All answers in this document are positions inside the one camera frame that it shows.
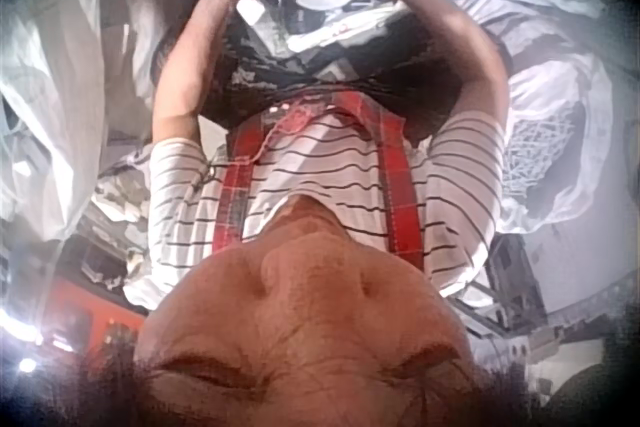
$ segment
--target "red plaid suspenders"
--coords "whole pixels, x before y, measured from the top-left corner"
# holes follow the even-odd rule
[[[254,163],[262,148],[279,134],[300,132],[327,105],[354,117],[369,133],[378,148],[380,183],[385,204],[389,252],[423,270],[422,233],[416,192],[404,151],[404,119],[392,114],[372,99],[357,92],[323,94],[295,102],[281,116],[269,112],[245,121],[227,138],[231,161],[222,185],[213,251],[242,240]]]

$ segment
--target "eyebrow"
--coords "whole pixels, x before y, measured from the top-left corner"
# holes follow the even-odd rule
[[[444,364],[459,360],[460,354],[450,345],[437,344],[411,355],[397,367],[386,370],[385,374],[395,379],[411,379]]]
[[[234,391],[256,391],[260,383],[252,376],[207,355],[196,353],[179,355],[162,362],[156,370],[177,373],[206,381],[217,387]]]

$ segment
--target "black and white patterned shirt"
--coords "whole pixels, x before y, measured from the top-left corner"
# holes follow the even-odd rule
[[[255,238],[291,195],[331,209],[352,238],[387,250],[385,207],[373,141],[355,120],[329,111],[302,132],[269,145],[253,170],[243,240]],[[463,288],[488,256],[500,214],[504,132],[479,111],[456,115],[427,151],[407,156],[424,235],[425,271],[444,296]],[[224,160],[208,162],[185,139],[158,143],[151,154],[151,265],[125,287],[130,301],[153,310],[212,252]]]

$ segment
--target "nose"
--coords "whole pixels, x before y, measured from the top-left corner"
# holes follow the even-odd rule
[[[320,231],[272,250],[262,263],[268,297],[298,321],[352,317],[365,297],[353,249],[353,242]]]

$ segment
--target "striped shirt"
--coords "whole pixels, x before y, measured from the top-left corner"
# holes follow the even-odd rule
[[[304,194],[331,209],[354,240],[388,250],[377,149],[344,115],[328,111],[266,147],[253,170],[244,241],[254,239],[289,196]],[[463,288],[488,256],[500,214],[503,150],[502,128],[478,111],[449,119],[426,150],[407,144],[425,272],[442,295]],[[154,147],[149,168],[151,264],[125,293],[153,310],[213,253],[226,164],[223,158],[208,162],[194,142],[169,139]]]

